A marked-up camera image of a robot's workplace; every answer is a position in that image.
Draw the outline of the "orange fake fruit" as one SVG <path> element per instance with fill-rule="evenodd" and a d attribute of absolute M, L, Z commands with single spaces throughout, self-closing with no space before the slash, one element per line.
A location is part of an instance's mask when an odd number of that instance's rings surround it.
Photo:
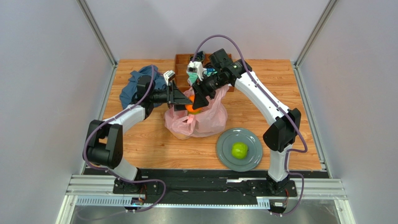
<path fill-rule="evenodd" d="M 189 97 L 189 99 L 193 102 L 193 101 L 195 100 L 195 95 L 191 95 L 191 96 Z M 199 108 L 199 109 L 193 109 L 193 104 L 191 104 L 191 105 L 185 105 L 185 108 L 186 108 L 188 114 L 198 114 L 198 113 L 200 113 L 200 112 L 202 111 L 201 108 Z"/>

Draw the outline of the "pink translucent plastic bag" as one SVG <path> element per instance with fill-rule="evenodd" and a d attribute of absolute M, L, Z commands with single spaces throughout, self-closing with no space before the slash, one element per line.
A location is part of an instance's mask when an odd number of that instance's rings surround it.
<path fill-rule="evenodd" d="M 180 140 L 203 138 L 223 132 L 228 115 L 221 101 L 228 90 L 228 85 L 216 90 L 215 98 L 210 99 L 209 105 L 198 112 L 168 109 L 164 114 L 165 127 Z"/>

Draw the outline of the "green fake apple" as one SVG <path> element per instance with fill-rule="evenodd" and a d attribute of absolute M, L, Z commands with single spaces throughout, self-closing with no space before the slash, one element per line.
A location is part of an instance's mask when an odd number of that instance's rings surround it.
<path fill-rule="evenodd" d="M 249 147 L 243 142 L 236 142 L 232 145 L 231 155 L 236 159 L 245 159 L 248 154 Z"/>

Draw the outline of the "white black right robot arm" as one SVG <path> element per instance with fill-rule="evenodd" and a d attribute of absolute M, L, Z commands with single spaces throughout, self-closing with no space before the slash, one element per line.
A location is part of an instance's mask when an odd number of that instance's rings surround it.
<path fill-rule="evenodd" d="M 264 143 L 270 149 L 267 180 L 274 188 L 285 186 L 289 181 L 288 151 L 292 149 L 299 133 L 301 112 L 297 108 L 291 110 L 273 96 L 243 59 L 233 61 L 224 49 L 220 49 L 211 54 L 209 60 L 216 71 L 210 76 L 203 74 L 202 62 L 192 60 L 187 65 L 187 72 L 197 76 L 192 84 L 195 94 L 193 108 L 207 106 L 208 99 L 215 97 L 216 90 L 229 84 L 242 92 L 269 124 L 263 134 Z"/>

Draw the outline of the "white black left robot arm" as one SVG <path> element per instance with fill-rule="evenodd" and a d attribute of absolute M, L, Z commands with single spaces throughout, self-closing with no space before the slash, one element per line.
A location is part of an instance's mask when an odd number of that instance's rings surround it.
<path fill-rule="evenodd" d="M 155 104 L 167 104 L 184 109 L 192 104 L 174 82 L 175 72 L 164 73 L 165 89 L 156 90 L 154 77 L 145 75 L 137 80 L 136 93 L 130 104 L 106 120 L 93 120 L 89 124 L 83 159 L 92 168 L 105 170 L 127 182 L 137 182 L 138 168 L 123 157 L 123 135 L 134 125 L 144 121 Z"/>

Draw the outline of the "teal white sock left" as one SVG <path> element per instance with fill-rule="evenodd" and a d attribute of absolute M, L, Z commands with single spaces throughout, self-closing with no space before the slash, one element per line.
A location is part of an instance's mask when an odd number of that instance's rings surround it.
<path fill-rule="evenodd" d="M 188 68 L 186 73 L 188 75 L 187 82 L 190 86 L 192 86 L 192 84 L 195 83 L 198 78 L 198 71 L 194 68 Z"/>

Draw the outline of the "teal white sock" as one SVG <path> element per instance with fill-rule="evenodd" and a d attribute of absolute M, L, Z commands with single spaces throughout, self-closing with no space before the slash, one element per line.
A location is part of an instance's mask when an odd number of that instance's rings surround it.
<path fill-rule="evenodd" d="M 192 86 L 192 84 L 195 83 L 198 78 L 198 71 L 194 68 L 188 68 L 186 73 L 188 75 L 187 82 L 190 86 Z"/>
<path fill-rule="evenodd" d="M 208 77 L 216 72 L 217 71 L 214 68 L 204 68 L 203 75 Z"/>

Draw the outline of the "teal white sock right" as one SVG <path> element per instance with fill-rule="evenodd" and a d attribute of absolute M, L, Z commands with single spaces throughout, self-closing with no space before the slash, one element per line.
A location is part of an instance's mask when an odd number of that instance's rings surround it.
<path fill-rule="evenodd" d="M 217 71 L 214 68 L 204 68 L 203 75 L 208 77 L 216 72 Z"/>

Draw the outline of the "black rolled sock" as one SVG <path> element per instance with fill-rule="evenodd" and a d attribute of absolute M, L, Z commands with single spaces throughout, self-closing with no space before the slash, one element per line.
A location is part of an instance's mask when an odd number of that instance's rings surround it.
<path fill-rule="evenodd" d="M 213 69 L 213 65 L 212 65 L 210 62 L 208 62 L 208 63 L 206 63 L 206 64 L 204 65 L 204 68 L 206 68 L 206 69 Z"/>

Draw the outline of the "wooden compartment tray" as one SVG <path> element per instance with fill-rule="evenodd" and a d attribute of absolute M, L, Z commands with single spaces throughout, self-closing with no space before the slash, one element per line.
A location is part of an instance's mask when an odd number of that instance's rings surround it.
<path fill-rule="evenodd" d="M 190 89 L 190 85 L 188 83 L 189 76 L 186 73 L 187 66 L 190 62 L 190 58 L 193 56 L 192 54 L 176 54 L 174 60 L 174 69 L 175 78 L 174 81 L 177 87 L 182 91 L 187 91 Z"/>

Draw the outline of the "dark rolled sock back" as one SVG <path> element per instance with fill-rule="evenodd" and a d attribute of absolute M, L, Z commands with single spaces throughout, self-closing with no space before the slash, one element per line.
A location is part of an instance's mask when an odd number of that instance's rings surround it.
<path fill-rule="evenodd" d="M 203 62 L 206 58 L 206 54 L 204 53 L 204 51 L 199 51 L 194 55 L 190 56 L 189 61 L 190 62 Z"/>

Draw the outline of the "blue crumpled cloth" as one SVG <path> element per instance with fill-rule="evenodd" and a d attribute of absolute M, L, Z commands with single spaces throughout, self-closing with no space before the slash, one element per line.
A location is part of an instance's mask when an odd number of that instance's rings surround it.
<path fill-rule="evenodd" d="M 154 88 L 156 90 L 164 90 L 166 88 L 166 83 L 163 76 L 158 72 L 156 66 L 148 65 L 142 67 L 139 71 L 132 71 L 130 73 L 131 77 L 128 79 L 128 84 L 122 89 L 119 99 L 123 109 L 129 105 L 132 101 L 132 97 L 136 94 L 138 78 L 148 75 L 152 76 L 152 68 L 154 69 Z"/>

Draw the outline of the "grey round plate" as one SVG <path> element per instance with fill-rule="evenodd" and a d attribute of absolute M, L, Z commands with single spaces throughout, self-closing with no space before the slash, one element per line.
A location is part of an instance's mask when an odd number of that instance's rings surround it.
<path fill-rule="evenodd" d="M 236 159 L 231 155 L 232 145 L 243 142 L 249 147 L 245 159 Z M 226 167 L 236 172 L 246 172 L 257 167 L 263 156 L 263 148 L 259 138 L 250 130 L 232 128 L 220 135 L 216 144 L 216 153 Z"/>

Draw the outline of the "aluminium frame rail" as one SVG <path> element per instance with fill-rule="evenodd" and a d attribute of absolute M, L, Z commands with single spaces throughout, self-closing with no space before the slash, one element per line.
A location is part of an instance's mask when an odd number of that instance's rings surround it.
<path fill-rule="evenodd" d="M 340 179 L 305 171 L 277 194 L 265 171 L 144 169 L 132 186 L 111 175 L 73 175 L 57 223 L 355 223 Z"/>

